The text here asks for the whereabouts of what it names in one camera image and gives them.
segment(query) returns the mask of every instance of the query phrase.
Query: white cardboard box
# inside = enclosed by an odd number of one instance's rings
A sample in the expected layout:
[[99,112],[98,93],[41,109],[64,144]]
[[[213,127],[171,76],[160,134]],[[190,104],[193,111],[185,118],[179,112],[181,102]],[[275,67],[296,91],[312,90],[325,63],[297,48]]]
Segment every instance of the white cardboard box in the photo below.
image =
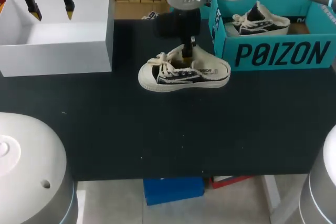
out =
[[0,71],[5,77],[110,72],[114,0],[73,0],[69,20],[63,0],[35,0],[42,20],[25,0],[7,0],[0,13]]

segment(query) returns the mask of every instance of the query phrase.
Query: sneaker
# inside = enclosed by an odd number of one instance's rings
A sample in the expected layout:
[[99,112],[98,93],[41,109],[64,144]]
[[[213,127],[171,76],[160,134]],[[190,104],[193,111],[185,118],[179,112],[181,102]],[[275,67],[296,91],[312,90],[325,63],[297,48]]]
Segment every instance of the sneaker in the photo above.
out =
[[228,37],[286,35],[290,20],[272,14],[259,1],[244,16],[233,15],[225,24]]
[[154,92],[170,92],[184,88],[220,88],[230,78],[230,65],[199,46],[193,47],[191,64],[183,62],[183,45],[168,54],[160,53],[139,71],[140,85]]

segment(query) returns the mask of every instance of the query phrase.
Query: black table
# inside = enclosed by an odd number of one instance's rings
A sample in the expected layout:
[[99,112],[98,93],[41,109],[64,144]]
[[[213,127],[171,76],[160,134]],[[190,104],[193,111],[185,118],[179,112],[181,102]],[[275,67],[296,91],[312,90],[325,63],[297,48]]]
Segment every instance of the black table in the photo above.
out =
[[[146,91],[138,70],[179,40],[115,23],[113,73],[0,78],[0,111],[61,138],[77,180],[307,173],[336,124],[336,75],[234,72],[221,89]],[[212,51],[206,23],[197,41]]]

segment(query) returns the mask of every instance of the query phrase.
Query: shoebox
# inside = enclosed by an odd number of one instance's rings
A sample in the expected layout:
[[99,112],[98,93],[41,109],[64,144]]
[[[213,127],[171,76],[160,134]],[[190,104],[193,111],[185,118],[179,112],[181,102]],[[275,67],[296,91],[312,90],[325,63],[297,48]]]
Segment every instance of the shoebox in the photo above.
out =
[[35,2],[41,21],[25,0],[7,0],[0,13],[3,76],[111,71],[114,0],[73,0],[72,20],[63,0]]
[[144,179],[144,195],[148,206],[202,196],[201,177]]
[[[271,13],[288,17],[287,35],[229,38],[224,23],[260,1]],[[215,55],[232,71],[328,68],[336,52],[336,18],[309,0],[212,0],[209,15]]]
[[209,179],[209,184],[212,186],[212,188],[218,189],[252,177],[253,176],[217,176],[211,177]]

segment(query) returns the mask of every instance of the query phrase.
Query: white rubber sole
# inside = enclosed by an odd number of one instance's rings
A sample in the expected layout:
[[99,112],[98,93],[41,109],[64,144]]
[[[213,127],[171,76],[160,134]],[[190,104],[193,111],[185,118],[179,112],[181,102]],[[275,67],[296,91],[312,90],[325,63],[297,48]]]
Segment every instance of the white rubber sole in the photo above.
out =
[[143,77],[143,68],[144,65],[141,67],[139,74],[138,74],[138,81],[139,84],[147,90],[153,91],[153,92],[172,92],[180,89],[186,89],[186,88],[207,88],[207,89],[218,89],[223,86],[225,86],[229,79],[230,74],[228,77],[221,81],[208,81],[208,82],[198,82],[198,83],[187,83],[187,84],[173,84],[173,85],[164,85],[164,84],[157,84],[157,83],[147,83],[142,77]]

